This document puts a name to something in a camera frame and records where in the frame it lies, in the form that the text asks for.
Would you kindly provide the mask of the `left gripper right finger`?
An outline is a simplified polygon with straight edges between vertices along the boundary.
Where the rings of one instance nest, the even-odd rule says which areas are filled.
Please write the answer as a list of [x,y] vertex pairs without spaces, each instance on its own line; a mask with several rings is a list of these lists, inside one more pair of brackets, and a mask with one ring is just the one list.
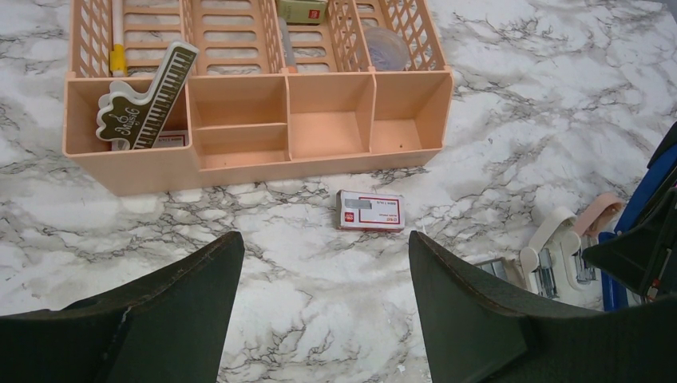
[[409,237],[410,272],[436,382],[673,382],[676,300],[600,312],[523,290]]

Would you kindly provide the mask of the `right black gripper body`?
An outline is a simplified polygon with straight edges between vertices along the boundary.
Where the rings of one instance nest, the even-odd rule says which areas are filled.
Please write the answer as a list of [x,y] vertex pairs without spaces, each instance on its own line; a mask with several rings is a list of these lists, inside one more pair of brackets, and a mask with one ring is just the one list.
[[[672,125],[650,161],[676,146]],[[583,250],[583,260],[645,299],[676,293],[676,166],[645,204],[634,226]]]

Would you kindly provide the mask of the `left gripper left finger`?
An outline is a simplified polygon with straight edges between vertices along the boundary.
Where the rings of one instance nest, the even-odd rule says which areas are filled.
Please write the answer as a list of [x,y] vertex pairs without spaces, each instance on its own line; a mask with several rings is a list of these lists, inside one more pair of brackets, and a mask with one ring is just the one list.
[[244,252],[231,231],[61,310],[2,316],[2,381],[215,381]]

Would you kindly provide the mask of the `red white staple box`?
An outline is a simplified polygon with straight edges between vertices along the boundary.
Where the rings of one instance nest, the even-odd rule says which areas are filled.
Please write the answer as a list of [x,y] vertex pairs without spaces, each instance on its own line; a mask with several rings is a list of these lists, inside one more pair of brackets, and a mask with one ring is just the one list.
[[335,206],[339,230],[400,232],[406,227],[400,195],[339,190]]

